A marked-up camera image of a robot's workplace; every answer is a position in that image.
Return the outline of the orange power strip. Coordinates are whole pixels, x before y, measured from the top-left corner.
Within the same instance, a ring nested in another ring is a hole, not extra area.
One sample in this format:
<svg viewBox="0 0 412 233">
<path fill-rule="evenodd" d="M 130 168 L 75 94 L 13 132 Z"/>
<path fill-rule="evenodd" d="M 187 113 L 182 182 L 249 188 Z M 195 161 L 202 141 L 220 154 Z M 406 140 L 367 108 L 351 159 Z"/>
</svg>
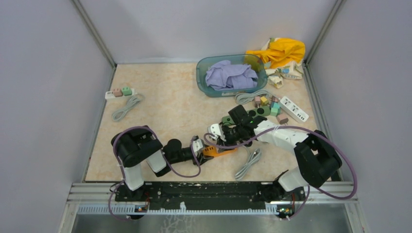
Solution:
<svg viewBox="0 0 412 233">
<path fill-rule="evenodd" d="M 236 152 L 238 149 L 221 149 L 214 146 L 208 146 L 202 150 L 204 156 L 220 157 Z"/>
</svg>

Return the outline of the green power strip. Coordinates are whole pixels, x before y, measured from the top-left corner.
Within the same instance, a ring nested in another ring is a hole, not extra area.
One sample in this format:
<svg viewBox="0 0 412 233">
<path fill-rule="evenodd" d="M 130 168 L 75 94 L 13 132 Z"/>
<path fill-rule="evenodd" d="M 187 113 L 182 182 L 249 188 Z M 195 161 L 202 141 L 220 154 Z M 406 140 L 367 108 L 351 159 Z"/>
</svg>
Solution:
<svg viewBox="0 0 412 233">
<path fill-rule="evenodd" d="M 259 108 L 248 110 L 247 112 L 248 112 L 248 115 L 251 116 L 251 117 L 256 117 L 256 116 L 267 117 L 267 116 L 270 115 L 271 109 L 270 109 L 269 106 L 262 106 L 262 107 L 259 107 Z M 231 116 L 224 116 L 222 118 L 221 123 L 222 123 L 222 125 L 225 125 L 225 126 L 235 125 L 235 122 L 233 121 Z"/>
</svg>

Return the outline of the yellow usb charger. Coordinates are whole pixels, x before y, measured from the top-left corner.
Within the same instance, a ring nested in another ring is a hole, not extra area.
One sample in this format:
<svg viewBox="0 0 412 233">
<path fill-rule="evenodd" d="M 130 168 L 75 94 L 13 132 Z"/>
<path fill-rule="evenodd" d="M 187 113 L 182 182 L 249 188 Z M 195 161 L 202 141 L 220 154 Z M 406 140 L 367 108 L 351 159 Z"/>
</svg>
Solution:
<svg viewBox="0 0 412 233">
<path fill-rule="evenodd" d="M 268 106 L 269 105 L 269 100 L 265 96 L 260 97 L 260 105 L 261 106 Z"/>
</svg>

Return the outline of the light green usb charger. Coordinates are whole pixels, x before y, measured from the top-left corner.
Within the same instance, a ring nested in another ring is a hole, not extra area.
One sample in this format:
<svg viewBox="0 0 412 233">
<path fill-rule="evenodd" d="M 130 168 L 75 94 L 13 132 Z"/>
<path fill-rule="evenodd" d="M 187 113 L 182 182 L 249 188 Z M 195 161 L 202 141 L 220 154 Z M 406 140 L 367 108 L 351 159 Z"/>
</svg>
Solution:
<svg viewBox="0 0 412 233">
<path fill-rule="evenodd" d="M 276 117 L 276 116 L 278 116 L 279 114 L 280 114 L 280 109 L 279 109 L 279 108 L 271 108 L 271 112 L 270 112 L 270 115 L 271 115 L 271 116 Z"/>
</svg>

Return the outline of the teal usb charger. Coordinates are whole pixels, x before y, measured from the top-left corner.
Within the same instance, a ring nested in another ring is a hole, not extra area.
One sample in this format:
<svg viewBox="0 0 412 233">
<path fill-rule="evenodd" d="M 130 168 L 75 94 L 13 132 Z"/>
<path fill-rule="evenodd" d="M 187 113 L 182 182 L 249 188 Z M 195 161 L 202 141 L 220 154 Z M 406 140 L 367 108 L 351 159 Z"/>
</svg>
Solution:
<svg viewBox="0 0 412 233">
<path fill-rule="evenodd" d="M 280 105 L 278 102 L 272 102 L 271 103 L 271 108 L 272 109 L 280 109 Z"/>
</svg>

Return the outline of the small white power strip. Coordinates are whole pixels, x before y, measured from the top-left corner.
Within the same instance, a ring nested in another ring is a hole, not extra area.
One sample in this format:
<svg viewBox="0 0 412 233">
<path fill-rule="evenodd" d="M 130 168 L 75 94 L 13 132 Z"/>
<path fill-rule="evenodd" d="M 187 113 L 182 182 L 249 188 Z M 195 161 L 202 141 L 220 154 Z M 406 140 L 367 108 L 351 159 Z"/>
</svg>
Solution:
<svg viewBox="0 0 412 233">
<path fill-rule="evenodd" d="M 133 93 L 132 93 L 132 95 L 130 95 L 130 96 L 122 96 L 122 97 L 114 97 L 113 96 L 113 94 L 112 94 L 112 90 L 111 91 L 107 91 L 106 93 L 105 93 L 105 99 L 106 100 L 120 100 L 120 99 L 126 99 L 126 98 L 129 98 L 129 97 L 132 97 L 133 95 L 135 95 L 136 94 L 136 92 L 135 92 L 135 89 L 134 88 L 131 88 L 132 89 L 132 91 L 133 91 Z"/>
</svg>

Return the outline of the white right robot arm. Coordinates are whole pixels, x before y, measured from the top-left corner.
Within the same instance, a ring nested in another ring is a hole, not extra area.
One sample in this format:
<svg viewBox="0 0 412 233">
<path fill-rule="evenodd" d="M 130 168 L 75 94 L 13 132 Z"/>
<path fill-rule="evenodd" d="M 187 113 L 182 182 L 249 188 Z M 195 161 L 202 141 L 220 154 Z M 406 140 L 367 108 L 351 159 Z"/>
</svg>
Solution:
<svg viewBox="0 0 412 233">
<path fill-rule="evenodd" d="M 241 105 L 228 112 L 233 127 L 223 126 L 229 145 L 254 140 L 280 147 L 295 156 L 297 167 L 275 179 L 274 195 L 286 200 L 294 189 L 306 185 L 321 187 L 341 166 L 342 160 L 322 131 L 280 126 L 264 116 L 250 116 Z"/>
</svg>

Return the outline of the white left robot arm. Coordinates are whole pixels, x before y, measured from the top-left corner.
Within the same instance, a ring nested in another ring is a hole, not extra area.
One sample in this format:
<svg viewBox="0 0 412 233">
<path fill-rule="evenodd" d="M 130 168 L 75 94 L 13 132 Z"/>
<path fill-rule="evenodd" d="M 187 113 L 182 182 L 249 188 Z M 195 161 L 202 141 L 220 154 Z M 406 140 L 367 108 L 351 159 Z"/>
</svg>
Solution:
<svg viewBox="0 0 412 233">
<path fill-rule="evenodd" d="M 163 145 L 147 125 L 132 127 L 115 135 L 111 145 L 121 169 L 126 194 L 134 201 L 143 199 L 146 194 L 142 162 L 146 162 L 152 172 L 161 177 L 173 171 L 173 164 L 192 161 L 200 167 L 212 159 L 204 155 L 207 145 L 198 136 L 194 136 L 186 148 L 178 139 L 171 139 Z"/>
</svg>

